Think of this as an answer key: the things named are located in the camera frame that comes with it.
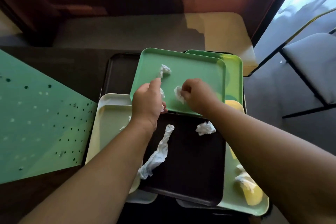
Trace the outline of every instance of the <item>person's left arm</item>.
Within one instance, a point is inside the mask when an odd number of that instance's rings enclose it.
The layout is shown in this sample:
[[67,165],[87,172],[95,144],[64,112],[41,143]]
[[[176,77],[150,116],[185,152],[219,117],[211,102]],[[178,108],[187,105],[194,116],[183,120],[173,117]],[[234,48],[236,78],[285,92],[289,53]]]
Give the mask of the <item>person's left arm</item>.
[[116,223],[156,129],[160,85],[159,78],[142,85],[127,127],[20,223]]

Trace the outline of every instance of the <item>person's left hand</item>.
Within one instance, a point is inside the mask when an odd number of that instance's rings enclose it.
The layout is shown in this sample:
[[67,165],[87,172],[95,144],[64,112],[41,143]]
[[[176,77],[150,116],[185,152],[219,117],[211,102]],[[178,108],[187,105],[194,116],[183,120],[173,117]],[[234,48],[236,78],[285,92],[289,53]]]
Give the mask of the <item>person's left hand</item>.
[[145,83],[137,89],[132,100],[131,121],[148,125],[152,132],[156,129],[162,105],[164,106],[162,113],[167,112],[166,103],[161,98],[160,86],[160,78]]

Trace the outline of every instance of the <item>forearm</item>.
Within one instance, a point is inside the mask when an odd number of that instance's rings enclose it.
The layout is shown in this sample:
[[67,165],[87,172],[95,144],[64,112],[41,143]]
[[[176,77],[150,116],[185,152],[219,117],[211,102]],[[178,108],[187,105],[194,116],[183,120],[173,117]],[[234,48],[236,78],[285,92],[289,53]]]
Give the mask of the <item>forearm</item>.
[[145,124],[131,120],[22,223],[115,223],[151,136]]
[[281,210],[292,208],[288,212],[297,217],[329,212],[336,198],[335,156],[225,104],[209,110],[208,118]]

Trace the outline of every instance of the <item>black chair leg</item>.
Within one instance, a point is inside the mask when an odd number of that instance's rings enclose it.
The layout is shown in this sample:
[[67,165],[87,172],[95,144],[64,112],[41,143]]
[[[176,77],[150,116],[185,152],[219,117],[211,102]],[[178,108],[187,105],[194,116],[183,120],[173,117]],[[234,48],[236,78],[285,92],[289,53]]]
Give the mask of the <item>black chair leg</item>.
[[315,113],[315,112],[321,112],[321,111],[329,110],[329,109],[332,109],[332,108],[335,108],[335,107],[336,107],[336,104],[331,104],[331,105],[317,107],[317,108],[302,111],[302,112],[292,113],[292,114],[289,114],[289,115],[282,116],[282,118],[283,119],[293,118],[293,117],[297,117],[297,116],[302,116],[302,115],[306,115],[306,114],[311,114],[311,113]]
[[276,48],[271,54],[269,54],[263,61],[260,62],[260,64],[246,77],[250,77],[255,71],[257,71],[259,68],[261,68],[267,61],[269,61],[271,58],[274,57],[275,54],[277,54],[282,48],[286,45],[286,43],[283,43],[278,48]]

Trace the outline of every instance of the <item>hand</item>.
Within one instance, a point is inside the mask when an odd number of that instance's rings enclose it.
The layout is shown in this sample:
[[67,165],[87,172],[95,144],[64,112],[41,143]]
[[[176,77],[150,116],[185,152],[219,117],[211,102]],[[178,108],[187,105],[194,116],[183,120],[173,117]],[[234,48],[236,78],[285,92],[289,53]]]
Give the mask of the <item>hand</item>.
[[188,79],[182,85],[181,95],[194,112],[208,118],[209,110],[221,103],[210,86],[201,79]]
[[149,127],[151,132],[156,129],[162,105],[166,113],[166,103],[162,101],[160,94],[161,79],[156,78],[150,83],[141,85],[134,93],[132,101],[131,122],[137,122]]

